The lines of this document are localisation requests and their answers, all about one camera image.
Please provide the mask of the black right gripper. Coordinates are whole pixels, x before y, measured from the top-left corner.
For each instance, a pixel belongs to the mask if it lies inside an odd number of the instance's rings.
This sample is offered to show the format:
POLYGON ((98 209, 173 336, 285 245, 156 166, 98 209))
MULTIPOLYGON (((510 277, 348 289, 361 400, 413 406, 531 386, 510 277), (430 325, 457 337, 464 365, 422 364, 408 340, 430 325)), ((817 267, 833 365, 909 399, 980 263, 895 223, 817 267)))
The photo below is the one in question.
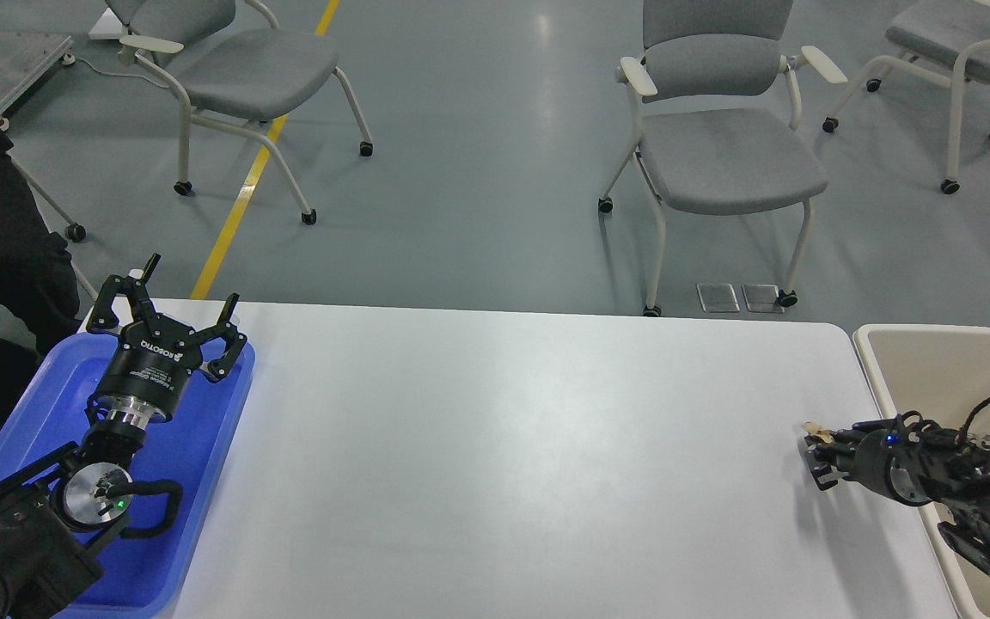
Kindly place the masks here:
POLYGON ((808 470, 818 490, 853 481, 905 506, 932 502, 908 467, 903 418, 864 420, 842 430, 806 426, 804 431, 806 448, 817 450, 808 451, 808 470))

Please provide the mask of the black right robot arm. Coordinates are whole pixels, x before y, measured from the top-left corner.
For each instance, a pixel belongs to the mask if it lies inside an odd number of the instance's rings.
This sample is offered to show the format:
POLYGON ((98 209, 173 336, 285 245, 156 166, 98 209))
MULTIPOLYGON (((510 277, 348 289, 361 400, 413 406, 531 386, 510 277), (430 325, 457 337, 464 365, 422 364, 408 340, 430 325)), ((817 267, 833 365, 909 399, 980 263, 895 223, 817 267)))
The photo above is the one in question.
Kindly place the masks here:
POLYGON ((918 411, 830 431, 805 423, 803 458, 818 489, 853 481, 905 506, 945 506, 948 548, 990 577, 990 435, 970 431, 990 396, 958 428, 918 411))

